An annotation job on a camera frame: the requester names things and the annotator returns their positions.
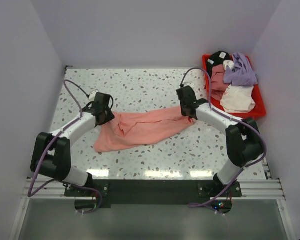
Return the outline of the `salmon pink t shirt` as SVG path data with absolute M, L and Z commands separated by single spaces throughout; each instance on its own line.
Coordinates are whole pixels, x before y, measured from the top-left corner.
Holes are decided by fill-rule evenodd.
M 154 145 L 191 127 L 195 119 L 171 107 L 145 113 L 115 112 L 114 119 L 101 126 L 94 150 L 100 153 Z

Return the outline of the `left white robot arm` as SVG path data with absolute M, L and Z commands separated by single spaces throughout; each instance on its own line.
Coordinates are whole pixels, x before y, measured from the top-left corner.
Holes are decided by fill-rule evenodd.
M 69 123 L 50 133 L 41 132 L 35 141 L 30 170 L 33 172 L 28 194 L 38 175 L 76 186 L 82 196 L 89 196 L 94 190 L 93 177 L 72 166 L 71 147 L 87 132 L 115 119 L 112 113 L 114 99 L 111 95 L 96 92 L 94 99 Z

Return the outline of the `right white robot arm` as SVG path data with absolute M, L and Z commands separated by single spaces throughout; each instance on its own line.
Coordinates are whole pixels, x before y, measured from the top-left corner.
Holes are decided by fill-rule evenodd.
M 210 124 L 225 135 L 228 160 L 215 175 L 213 192 L 225 196 L 244 168 L 262 160 L 267 153 L 265 140 L 258 125 L 252 118 L 242 119 L 212 106 L 204 99 L 197 99 L 190 86 L 181 85 L 176 90 L 180 101 L 181 114 L 197 121 Z

